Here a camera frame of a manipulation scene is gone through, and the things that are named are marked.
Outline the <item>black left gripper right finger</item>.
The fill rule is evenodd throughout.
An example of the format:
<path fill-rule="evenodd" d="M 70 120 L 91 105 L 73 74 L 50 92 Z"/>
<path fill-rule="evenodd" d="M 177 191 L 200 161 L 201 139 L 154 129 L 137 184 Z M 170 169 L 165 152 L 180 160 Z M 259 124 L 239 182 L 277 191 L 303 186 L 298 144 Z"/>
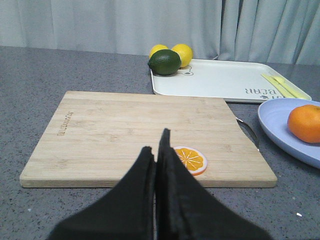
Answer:
<path fill-rule="evenodd" d="M 170 146 L 164 129 L 156 168 L 156 223 L 160 240 L 270 240 L 262 228 L 211 196 Z"/>

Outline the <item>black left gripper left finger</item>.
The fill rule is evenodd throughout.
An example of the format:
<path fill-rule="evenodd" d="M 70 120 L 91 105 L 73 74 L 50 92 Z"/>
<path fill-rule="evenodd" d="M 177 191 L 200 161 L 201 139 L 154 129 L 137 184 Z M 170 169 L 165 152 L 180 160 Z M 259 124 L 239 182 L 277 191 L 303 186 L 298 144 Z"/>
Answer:
<path fill-rule="evenodd" d="M 152 240 L 156 163 L 145 146 L 101 199 L 56 225 L 50 240 Z"/>

